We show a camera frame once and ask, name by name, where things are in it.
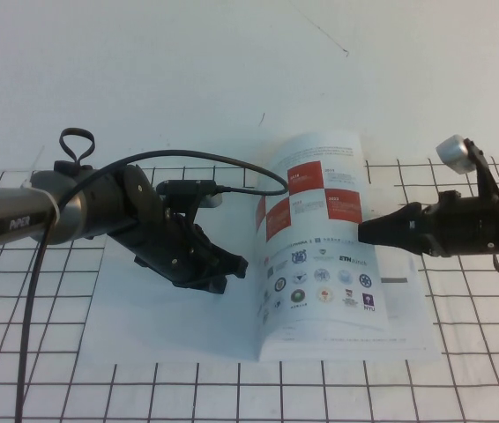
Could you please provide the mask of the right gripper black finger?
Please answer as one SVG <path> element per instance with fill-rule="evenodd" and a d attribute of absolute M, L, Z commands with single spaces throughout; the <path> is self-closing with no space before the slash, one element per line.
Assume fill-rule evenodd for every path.
<path fill-rule="evenodd" d="M 417 227 L 421 215 L 420 204 L 407 204 L 402 208 L 374 219 L 366 220 L 358 226 L 359 234 L 378 234 L 390 230 L 407 231 Z"/>
<path fill-rule="evenodd" d="M 409 233 L 358 230 L 358 241 L 377 246 L 403 249 L 413 254 L 424 252 L 424 243 Z"/>

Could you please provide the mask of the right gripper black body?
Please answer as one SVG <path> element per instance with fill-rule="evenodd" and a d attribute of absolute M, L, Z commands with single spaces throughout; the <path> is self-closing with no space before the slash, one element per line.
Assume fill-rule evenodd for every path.
<path fill-rule="evenodd" d="M 497 252 L 499 196 L 462 197 L 456 190 L 438 194 L 438 202 L 422 210 L 423 239 L 430 256 L 484 255 Z"/>

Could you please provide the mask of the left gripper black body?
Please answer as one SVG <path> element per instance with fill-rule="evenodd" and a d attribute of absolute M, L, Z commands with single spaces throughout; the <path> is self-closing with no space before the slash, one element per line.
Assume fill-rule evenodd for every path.
<path fill-rule="evenodd" d="M 134 262 L 174 286 L 215 278 L 212 243 L 194 223 L 207 183 L 162 182 L 156 188 L 138 166 L 120 173 L 130 222 L 108 234 L 135 255 Z"/>

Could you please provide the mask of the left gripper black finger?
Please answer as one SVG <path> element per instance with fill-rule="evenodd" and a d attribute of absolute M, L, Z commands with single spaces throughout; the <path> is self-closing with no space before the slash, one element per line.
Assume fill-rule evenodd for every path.
<path fill-rule="evenodd" d="M 249 263 L 243 256 L 230 253 L 217 245 L 212 245 L 212 254 L 217 259 L 217 263 L 212 267 L 213 276 L 246 277 Z"/>
<path fill-rule="evenodd" d="M 198 290 L 208 293 L 224 293 L 227 286 L 227 279 L 205 278 L 181 283 L 178 286 L 184 289 Z"/>

